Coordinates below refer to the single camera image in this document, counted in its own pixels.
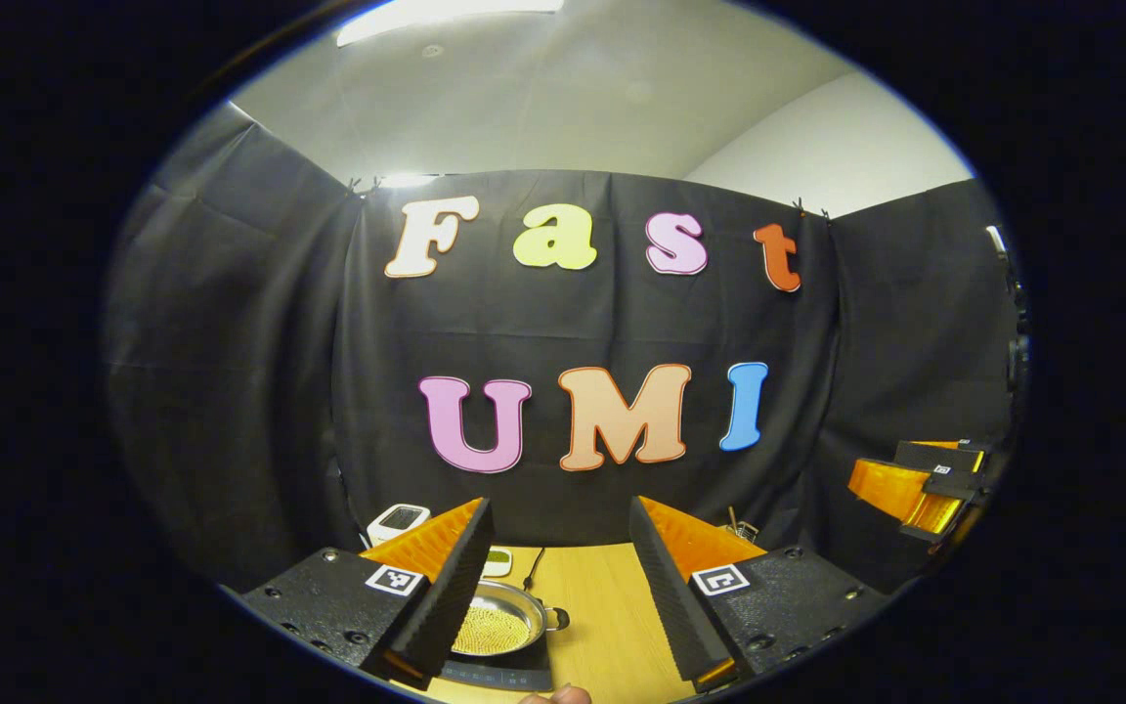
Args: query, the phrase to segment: metal pan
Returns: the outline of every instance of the metal pan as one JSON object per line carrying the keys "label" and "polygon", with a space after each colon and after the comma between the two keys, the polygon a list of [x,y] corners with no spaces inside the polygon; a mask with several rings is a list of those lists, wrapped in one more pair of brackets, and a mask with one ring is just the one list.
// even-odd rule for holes
{"label": "metal pan", "polygon": [[[500,581],[484,579],[479,581],[477,592],[472,598],[472,607],[473,609],[503,612],[503,614],[521,621],[528,627],[528,632],[527,635],[524,635],[522,641],[501,650],[470,652],[457,649],[456,642],[456,645],[452,647],[450,650],[459,652],[461,656],[504,656],[507,652],[515,652],[516,650],[535,644],[537,639],[542,638],[542,634],[545,632],[563,630],[572,623],[571,616],[568,616],[563,609],[553,606],[543,606],[540,601],[529,596],[524,589],[510,587],[509,583],[501,583]],[[546,626],[546,612],[554,612],[555,618],[558,620],[557,626]]]}

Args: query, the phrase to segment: wooden table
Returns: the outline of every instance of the wooden table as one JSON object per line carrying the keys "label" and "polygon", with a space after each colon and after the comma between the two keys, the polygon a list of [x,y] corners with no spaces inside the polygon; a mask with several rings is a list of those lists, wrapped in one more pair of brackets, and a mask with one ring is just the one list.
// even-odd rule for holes
{"label": "wooden table", "polygon": [[[509,550],[510,574],[495,579],[522,587],[539,549]],[[546,547],[529,591],[546,606],[562,607],[572,616],[571,626],[545,634],[555,686],[582,686],[593,695],[595,704],[653,704],[694,695],[692,686],[676,672],[663,625],[631,543]],[[456,704],[516,704],[527,694],[444,678],[434,678],[428,692],[393,685]]]}

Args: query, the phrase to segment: yellow food in pan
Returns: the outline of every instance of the yellow food in pan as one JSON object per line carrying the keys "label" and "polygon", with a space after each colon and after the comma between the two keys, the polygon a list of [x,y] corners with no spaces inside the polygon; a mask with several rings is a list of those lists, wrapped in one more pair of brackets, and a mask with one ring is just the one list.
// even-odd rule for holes
{"label": "yellow food in pan", "polygon": [[488,656],[519,648],[528,640],[528,624],[513,615],[472,606],[464,616],[455,650],[470,656]]}

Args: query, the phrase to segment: ceiling light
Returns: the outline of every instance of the ceiling light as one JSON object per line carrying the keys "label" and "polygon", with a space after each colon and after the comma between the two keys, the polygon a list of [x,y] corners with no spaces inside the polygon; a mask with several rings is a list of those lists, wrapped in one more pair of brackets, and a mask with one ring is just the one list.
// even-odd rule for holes
{"label": "ceiling light", "polygon": [[411,186],[425,186],[437,175],[387,175],[379,179],[381,188],[409,188]]}
{"label": "ceiling light", "polygon": [[393,0],[350,19],[337,35],[345,46],[395,28],[488,12],[555,12],[563,0]]}

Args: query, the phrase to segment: cable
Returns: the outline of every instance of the cable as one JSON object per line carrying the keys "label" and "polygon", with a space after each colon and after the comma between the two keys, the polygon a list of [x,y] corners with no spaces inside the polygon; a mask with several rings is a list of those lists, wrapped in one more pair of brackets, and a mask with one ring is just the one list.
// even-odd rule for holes
{"label": "cable", "polygon": [[524,578],[524,591],[528,591],[528,588],[533,587],[533,574],[537,571],[537,563],[542,561],[542,555],[545,555],[544,547],[542,547],[542,552],[537,553],[536,560],[533,560],[533,568],[528,570],[527,578]]}

